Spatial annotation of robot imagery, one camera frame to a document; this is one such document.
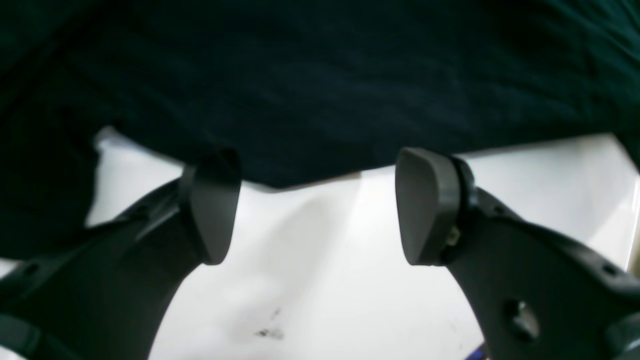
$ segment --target dark green fabric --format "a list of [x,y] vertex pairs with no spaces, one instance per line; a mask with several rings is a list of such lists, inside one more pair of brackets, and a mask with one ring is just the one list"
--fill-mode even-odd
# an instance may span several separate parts
[[[66,145],[66,115],[27,111],[40,107],[30,94],[52,69],[74,85],[47,106],[76,109],[83,136],[112,124],[184,161],[233,147],[246,179],[275,187],[388,165],[407,145],[457,153],[613,132],[640,161],[637,1],[66,0],[53,3],[80,20],[52,12],[44,28],[19,19],[40,19],[49,2],[28,3],[38,12],[14,5],[18,20],[0,33],[4,78],[26,84],[0,81],[0,103],[10,103],[2,130],[13,119],[23,131],[12,141],[24,136],[21,146],[41,155],[30,160],[66,164],[86,182],[95,154]],[[69,22],[76,30],[52,48],[46,34]],[[39,70],[15,70],[29,59],[36,65],[27,69]],[[18,102],[6,95],[17,88]],[[70,102],[67,92],[73,99],[81,88],[91,100]],[[62,131],[57,140],[45,139],[50,124]],[[67,150],[50,154],[53,142]],[[2,157],[20,156],[2,146]],[[2,212],[35,201],[20,192],[65,181],[18,186]],[[64,199],[37,198],[75,219],[55,218],[69,225],[49,224],[52,239],[78,228],[89,204],[90,186],[67,188]],[[17,241],[34,221],[3,225],[0,237]]]

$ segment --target screw hole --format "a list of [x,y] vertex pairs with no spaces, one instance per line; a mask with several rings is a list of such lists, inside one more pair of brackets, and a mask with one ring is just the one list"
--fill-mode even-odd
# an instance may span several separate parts
[[511,332],[521,341],[531,342],[540,336],[538,318],[524,301],[511,300],[504,307]]
[[36,271],[38,271],[38,268],[39,268],[38,264],[30,264],[24,269],[24,273],[26,275],[33,275],[35,274]]
[[616,268],[614,268],[613,266],[609,265],[609,264],[605,264],[602,267],[602,271],[604,271],[605,273],[611,275],[611,276],[616,276],[616,274],[618,273],[616,271]]

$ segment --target black plastic arm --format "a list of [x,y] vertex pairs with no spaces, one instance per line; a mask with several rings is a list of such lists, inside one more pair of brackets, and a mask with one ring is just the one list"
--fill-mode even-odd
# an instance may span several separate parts
[[407,260],[449,269],[490,359],[640,359],[640,281],[520,219],[476,188],[466,163],[405,149],[396,195]]
[[0,282],[0,345],[27,359],[146,359],[182,280],[227,254],[240,182],[236,155],[216,153],[78,245],[22,264]]

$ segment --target white floor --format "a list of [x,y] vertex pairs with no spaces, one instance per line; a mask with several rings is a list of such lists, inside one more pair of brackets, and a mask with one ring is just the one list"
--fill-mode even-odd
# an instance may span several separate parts
[[[180,176],[179,163],[114,133],[99,149],[89,224]],[[465,157],[478,184],[527,220],[627,267],[639,181],[613,137]],[[406,264],[387,167],[282,192],[243,184],[227,259],[186,279],[150,358],[462,360],[481,342],[447,270]]]

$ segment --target dark fabric cover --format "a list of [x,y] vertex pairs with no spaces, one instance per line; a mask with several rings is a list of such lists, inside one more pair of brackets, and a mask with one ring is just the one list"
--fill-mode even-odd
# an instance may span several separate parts
[[82,227],[106,125],[286,187],[614,132],[640,163],[634,0],[0,2],[0,255]]

